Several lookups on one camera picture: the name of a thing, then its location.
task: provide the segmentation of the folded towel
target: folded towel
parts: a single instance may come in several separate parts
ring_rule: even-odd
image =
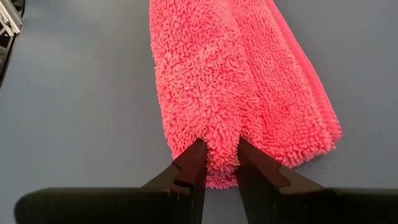
[[[239,137],[293,167],[342,135],[322,84],[272,0],[150,0],[165,137],[208,145],[207,186],[236,185]]]

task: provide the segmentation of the towel fibers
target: towel fibers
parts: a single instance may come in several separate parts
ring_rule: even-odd
[[[165,137],[208,145],[207,186],[236,185],[239,137],[294,167],[342,135],[322,84],[272,0],[150,0]]]

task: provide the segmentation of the towel fold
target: towel fold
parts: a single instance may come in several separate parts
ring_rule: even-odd
[[[314,68],[272,0],[150,0],[165,137],[176,158],[208,145],[207,186],[236,185],[239,137],[294,167],[341,128]]]

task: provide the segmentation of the microfiber towel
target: microfiber towel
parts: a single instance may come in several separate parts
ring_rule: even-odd
[[[150,0],[151,47],[173,158],[208,146],[207,186],[237,184],[242,136],[288,167],[335,147],[341,128],[272,0]]]

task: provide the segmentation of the blue-gray surface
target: blue-gray surface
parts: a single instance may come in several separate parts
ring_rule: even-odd
[[[298,171],[327,186],[398,188],[398,3],[277,0],[345,131]],[[23,194],[140,186],[170,152],[157,104],[148,2],[27,0],[0,90],[0,223]],[[236,188],[207,190],[204,223],[247,223]]]

